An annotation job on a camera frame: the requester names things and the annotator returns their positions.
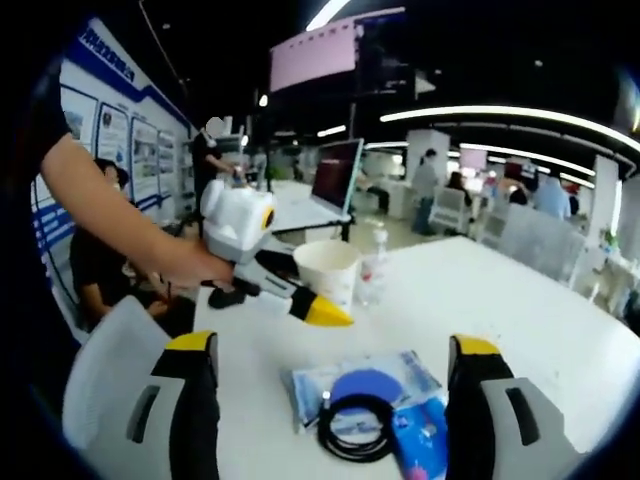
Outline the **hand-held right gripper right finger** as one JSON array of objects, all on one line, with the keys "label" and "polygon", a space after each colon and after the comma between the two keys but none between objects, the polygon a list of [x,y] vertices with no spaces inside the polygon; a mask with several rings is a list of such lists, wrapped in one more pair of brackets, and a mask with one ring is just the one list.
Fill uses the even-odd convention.
[{"label": "hand-held right gripper right finger", "polygon": [[562,412],[491,342],[450,337],[447,387],[448,479],[565,479],[583,459]]}]

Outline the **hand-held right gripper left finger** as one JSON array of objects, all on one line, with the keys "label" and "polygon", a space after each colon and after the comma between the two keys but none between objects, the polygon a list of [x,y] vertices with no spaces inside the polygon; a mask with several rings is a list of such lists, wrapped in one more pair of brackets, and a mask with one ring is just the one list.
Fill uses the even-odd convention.
[{"label": "hand-held right gripper left finger", "polygon": [[218,336],[171,340],[148,374],[110,406],[94,441],[103,479],[218,479]]}]

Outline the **person's left hand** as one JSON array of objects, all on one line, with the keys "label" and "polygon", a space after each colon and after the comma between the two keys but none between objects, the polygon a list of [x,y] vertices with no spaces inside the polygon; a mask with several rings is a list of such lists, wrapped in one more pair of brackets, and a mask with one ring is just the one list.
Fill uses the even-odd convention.
[{"label": "person's left hand", "polygon": [[211,254],[202,242],[172,238],[159,255],[161,262],[155,270],[176,285],[232,283],[234,267],[230,262]]}]

